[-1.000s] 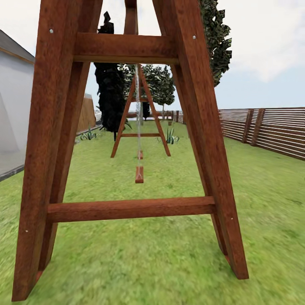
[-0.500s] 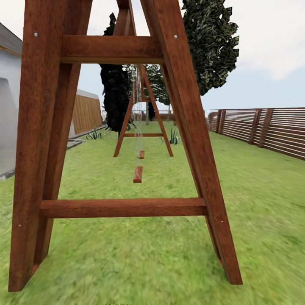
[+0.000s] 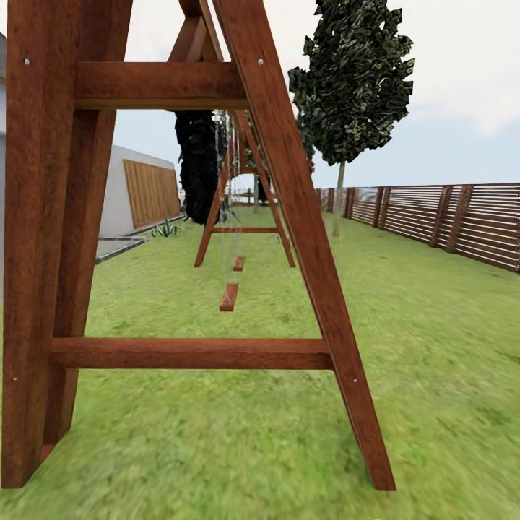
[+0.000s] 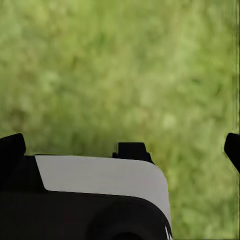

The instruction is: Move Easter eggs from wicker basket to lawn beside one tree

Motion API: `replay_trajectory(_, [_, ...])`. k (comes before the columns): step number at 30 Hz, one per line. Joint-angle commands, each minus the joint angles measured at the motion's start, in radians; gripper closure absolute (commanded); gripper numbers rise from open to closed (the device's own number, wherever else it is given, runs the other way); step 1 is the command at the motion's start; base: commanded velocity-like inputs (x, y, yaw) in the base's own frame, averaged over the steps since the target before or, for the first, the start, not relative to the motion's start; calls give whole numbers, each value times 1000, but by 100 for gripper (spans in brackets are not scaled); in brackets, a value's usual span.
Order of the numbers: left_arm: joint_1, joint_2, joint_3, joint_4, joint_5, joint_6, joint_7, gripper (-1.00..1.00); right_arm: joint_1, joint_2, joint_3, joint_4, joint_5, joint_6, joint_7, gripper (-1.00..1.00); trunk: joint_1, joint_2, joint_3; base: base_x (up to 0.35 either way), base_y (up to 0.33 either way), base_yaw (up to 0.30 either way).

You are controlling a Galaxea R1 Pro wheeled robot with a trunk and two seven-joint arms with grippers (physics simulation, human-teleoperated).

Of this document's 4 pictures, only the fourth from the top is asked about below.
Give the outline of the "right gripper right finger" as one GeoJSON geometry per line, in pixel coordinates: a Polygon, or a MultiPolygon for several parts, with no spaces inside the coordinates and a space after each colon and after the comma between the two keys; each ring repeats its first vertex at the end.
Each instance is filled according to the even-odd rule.
{"type": "Polygon", "coordinates": [[[229,133],[225,141],[224,151],[240,173],[240,135],[229,133]]]}

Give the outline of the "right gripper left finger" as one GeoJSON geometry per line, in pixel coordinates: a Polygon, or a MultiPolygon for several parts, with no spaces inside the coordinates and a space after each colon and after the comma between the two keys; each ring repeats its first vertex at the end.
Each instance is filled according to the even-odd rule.
{"type": "Polygon", "coordinates": [[[0,138],[0,193],[26,152],[21,133],[0,138]]]}

